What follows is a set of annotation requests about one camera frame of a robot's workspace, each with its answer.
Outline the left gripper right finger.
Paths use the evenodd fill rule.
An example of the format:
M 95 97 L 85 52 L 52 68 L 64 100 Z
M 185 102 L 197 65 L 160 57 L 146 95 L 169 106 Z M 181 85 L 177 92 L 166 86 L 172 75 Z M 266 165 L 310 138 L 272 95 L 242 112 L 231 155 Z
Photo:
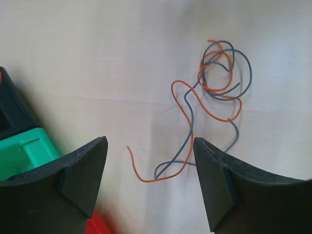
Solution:
M 212 233 L 311 233 L 310 180 L 264 171 L 201 137 L 194 140 L 194 155 Z

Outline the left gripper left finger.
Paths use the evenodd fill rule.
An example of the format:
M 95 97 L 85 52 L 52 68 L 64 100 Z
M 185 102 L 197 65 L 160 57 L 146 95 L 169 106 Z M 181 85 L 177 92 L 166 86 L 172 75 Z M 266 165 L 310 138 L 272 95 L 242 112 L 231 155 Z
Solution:
M 108 151 L 105 136 L 0 183 L 2 234 L 83 234 Z

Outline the red plastic bin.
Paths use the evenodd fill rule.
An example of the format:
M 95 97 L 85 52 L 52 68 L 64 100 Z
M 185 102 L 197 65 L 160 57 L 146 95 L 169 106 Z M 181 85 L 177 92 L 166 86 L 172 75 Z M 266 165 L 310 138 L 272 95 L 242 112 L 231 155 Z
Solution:
M 97 210 L 94 210 L 92 218 L 88 219 L 85 234 L 111 234 Z

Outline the green plastic bin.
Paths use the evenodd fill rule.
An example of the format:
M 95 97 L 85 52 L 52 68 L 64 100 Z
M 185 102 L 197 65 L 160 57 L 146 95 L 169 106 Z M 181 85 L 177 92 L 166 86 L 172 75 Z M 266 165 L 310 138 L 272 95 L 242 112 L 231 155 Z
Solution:
M 61 155 L 43 128 L 34 128 L 0 141 L 0 179 L 7 180 Z

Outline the black plastic bin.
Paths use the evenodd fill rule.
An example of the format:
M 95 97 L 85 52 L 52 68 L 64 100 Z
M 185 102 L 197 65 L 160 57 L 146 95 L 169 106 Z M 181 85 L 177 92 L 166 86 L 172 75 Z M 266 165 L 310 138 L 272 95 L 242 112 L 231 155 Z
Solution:
M 38 122 L 21 98 L 5 68 L 0 68 L 1 140 L 38 127 Z

